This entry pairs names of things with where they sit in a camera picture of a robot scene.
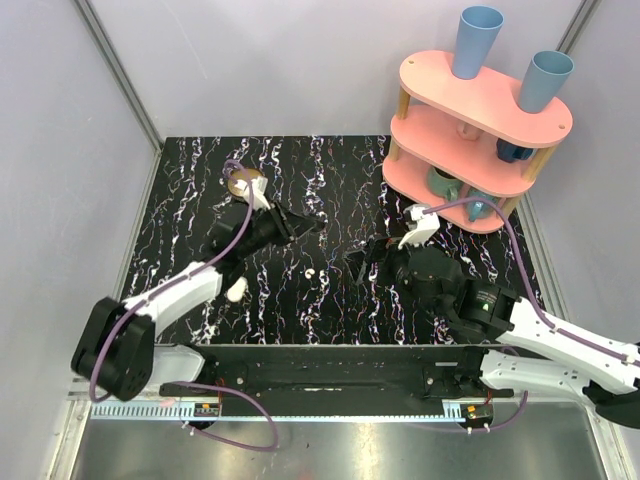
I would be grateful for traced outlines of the white earbud charging case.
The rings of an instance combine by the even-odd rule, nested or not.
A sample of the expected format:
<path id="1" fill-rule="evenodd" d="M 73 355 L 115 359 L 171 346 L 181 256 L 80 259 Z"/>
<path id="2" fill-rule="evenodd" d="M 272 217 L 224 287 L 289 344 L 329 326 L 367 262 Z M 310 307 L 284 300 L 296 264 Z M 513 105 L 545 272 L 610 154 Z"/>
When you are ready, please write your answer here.
<path id="1" fill-rule="evenodd" d="M 239 303 L 248 289 L 248 281 L 241 276 L 225 293 L 227 300 L 231 303 Z"/>

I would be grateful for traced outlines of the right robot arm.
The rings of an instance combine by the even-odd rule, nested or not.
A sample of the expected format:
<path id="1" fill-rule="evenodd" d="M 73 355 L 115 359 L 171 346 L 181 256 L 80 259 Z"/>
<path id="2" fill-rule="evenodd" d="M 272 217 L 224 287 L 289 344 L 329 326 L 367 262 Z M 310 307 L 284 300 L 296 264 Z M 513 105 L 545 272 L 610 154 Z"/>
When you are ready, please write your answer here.
<path id="1" fill-rule="evenodd" d="M 520 360 L 485 352 L 480 363 L 459 366 L 454 384 L 463 395 L 476 396 L 487 387 L 567 394 L 612 423 L 638 428 L 638 345 L 598 335 L 541 310 L 535 301 L 469 277 L 433 247 L 372 238 L 345 259 L 356 283 L 379 267 L 384 279 L 444 318 L 457 343 L 488 342 L 535 354 Z"/>

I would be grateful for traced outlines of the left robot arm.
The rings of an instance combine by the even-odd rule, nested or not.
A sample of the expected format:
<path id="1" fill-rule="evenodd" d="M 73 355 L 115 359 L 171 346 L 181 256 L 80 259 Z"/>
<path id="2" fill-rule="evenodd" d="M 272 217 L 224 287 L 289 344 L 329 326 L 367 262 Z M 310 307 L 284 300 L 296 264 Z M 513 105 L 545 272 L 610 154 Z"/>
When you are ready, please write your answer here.
<path id="1" fill-rule="evenodd" d="M 105 297 L 91 310 L 71 368 L 89 382 L 94 402 L 129 401 L 145 389 L 180 383 L 196 396 L 215 386 L 216 372 L 194 346 L 160 347 L 156 338 L 194 308 L 225 294 L 244 294 L 246 260 L 318 232 L 324 222 L 273 203 L 253 210 L 232 204 L 213 224 L 202 255 L 164 283 L 125 300 Z"/>

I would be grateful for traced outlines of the brown ceramic bowl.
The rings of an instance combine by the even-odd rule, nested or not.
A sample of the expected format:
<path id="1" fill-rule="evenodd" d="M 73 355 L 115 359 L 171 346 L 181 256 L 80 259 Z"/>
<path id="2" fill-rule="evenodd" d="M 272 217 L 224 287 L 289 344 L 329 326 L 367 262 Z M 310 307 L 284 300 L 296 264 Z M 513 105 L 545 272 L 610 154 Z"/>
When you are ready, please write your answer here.
<path id="1" fill-rule="evenodd" d="M 254 168 L 235 170 L 230 174 L 227 181 L 229 192 L 246 202 L 250 199 L 249 187 L 252 187 L 254 201 L 257 202 L 259 197 L 264 196 L 267 184 L 268 179 Z"/>

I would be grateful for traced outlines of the green ceramic mug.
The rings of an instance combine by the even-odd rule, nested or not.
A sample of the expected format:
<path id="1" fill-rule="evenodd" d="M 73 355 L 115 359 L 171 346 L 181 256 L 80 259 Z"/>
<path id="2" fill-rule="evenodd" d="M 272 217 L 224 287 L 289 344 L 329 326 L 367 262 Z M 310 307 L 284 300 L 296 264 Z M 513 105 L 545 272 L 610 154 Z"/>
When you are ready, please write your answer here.
<path id="1" fill-rule="evenodd" d="M 427 187 L 434 194 L 447 202 L 455 201 L 459 198 L 460 189 L 463 182 L 452 175 L 431 166 L 427 174 Z"/>

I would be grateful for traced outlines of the light blue ceramic mug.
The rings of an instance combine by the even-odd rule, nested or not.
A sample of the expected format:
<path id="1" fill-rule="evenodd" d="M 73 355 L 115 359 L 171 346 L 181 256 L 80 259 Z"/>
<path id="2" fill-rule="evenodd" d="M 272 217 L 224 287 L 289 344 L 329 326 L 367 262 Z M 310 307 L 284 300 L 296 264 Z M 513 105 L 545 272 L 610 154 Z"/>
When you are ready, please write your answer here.
<path id="1" fill-rule="evenodd" d="M 500 201 L 499 197 L 490 195 L 486 192 L 483 192 L 475 188 L 469 189 L 467 197 L 478 197 L 478 198 L 481 198 L 482 200 L 486 199 L 491 201 L 495 205 L 498 205 Z M 470 222 L 475 222 L 477 220 L 487 218 L 494 212 L 494 209 L 491 206 L 487 205 L 482 200 L 473 201 L 466 204 L 465 209 Z"/>

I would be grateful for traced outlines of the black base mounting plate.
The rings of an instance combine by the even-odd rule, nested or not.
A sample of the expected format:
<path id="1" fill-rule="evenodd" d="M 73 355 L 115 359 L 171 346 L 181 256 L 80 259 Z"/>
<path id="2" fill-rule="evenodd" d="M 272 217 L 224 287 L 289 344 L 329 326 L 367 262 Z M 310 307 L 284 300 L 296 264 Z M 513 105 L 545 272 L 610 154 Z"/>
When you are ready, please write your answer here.
<path id="1" fill-rule="evenodd" d="M 480 381 L 482 347 L 216 345 L 199 352 L 205 365 L 194 382 L 266 393 L 396 391 L 420 399 L 509 398 L 511 388 Z"/>

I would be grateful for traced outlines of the pink three-tier shelf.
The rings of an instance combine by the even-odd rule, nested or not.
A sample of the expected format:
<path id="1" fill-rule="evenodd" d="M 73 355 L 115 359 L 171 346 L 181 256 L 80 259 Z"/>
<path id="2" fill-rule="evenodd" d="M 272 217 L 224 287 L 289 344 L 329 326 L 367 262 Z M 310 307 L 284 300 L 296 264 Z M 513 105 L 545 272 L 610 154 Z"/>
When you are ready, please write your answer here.
<path id="1" fill-rule="evenodd" d="M 463 182 L 460 195 L 481 190 L 499 197 L 499 206 L 510 214 L 570 133 L 572 114 L 559 98 L 540 113 L 524 112 L 516 103 L 520 80 L 489 67 L 464 80 L 453 75 L 452 63 L 452 53 L 440 50 L 413 53 L 402 61 L 383 178 L 399 194 L 438 206 L 446 200 L 427 187 L 434 166 Z M 463 140 L 457 133 L 461 121 L 479 128 L 481 136 Z M 525 161 L 503 162 L 496 155 L 498 139 L 534 153 Z"/>

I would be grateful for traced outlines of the pink mug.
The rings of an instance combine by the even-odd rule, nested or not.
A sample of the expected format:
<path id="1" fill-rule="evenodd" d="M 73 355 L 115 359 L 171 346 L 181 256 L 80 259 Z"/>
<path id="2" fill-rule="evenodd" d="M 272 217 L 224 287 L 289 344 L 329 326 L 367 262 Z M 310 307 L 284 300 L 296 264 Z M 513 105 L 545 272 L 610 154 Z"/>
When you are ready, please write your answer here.
<path id="1" fill-rule="evenodd" d="M 467 141 L 476 141 L 482 134 L 482 131 L 466 122 L 459 122 L 457 125 L 457 133 L 463 139 Z"/>

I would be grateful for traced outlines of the dark blue mug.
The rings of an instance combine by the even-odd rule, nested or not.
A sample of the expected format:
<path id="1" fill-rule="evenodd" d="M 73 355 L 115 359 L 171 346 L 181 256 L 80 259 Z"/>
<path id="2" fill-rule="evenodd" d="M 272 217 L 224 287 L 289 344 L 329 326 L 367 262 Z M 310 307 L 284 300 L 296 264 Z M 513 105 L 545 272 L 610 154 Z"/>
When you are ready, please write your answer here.
<path id="1" fill-rule="evenodd" d="M 510 143 L 504 139 L 496 141 L 496 155 L 506 163 L 515 163 L 528 160 L 534 153 L 534 149 Z"/>

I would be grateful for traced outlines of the left blue plastic cup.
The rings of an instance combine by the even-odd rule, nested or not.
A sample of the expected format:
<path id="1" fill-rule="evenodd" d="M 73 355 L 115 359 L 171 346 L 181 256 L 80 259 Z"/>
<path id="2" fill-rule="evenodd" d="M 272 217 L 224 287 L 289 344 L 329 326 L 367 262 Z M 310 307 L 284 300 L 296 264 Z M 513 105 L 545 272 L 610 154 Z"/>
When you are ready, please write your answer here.
<path id="1" fill-rule="evenodd" d="M 454 76 L 470 80 L 479 74 L 503 24 L 503 14 L 490 6 L 470 6 L 462 11 L 452 63 Z"/>

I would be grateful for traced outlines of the blue plastic cup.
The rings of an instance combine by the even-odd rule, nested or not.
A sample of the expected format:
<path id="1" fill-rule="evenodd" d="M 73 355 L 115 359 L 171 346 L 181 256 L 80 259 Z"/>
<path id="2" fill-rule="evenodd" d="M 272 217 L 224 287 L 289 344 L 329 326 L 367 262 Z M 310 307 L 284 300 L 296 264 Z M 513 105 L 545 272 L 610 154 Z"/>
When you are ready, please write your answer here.
<path id="1" fill-rule="evenodd" d="M 570 56 L 556 50 L 537 52 L 531 59 L 519 90 L 517 105 L 524 112 L 542 112 L 574 71 Z"/>
<path id="2" fill-rule="evenodd" d="M 503 14 L 490 6 L 470 6 L 462 11 L 452 63 L 454 76 L 470 80 L 479 74 L 503 24 Z"/>

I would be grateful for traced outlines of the right blue plastic cup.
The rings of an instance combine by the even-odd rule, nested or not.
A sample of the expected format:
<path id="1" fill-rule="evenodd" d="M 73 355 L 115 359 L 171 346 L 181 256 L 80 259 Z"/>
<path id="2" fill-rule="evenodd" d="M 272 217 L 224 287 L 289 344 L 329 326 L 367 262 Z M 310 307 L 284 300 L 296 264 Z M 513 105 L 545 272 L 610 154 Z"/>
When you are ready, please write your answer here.
<path id="1" fill-rule="evenodd" d="M 537 52 L 531 59 L 519 90 L 517 105 L 524 112 L 542 112 L 574 71 L 570 56 L 556 50 Z"/>

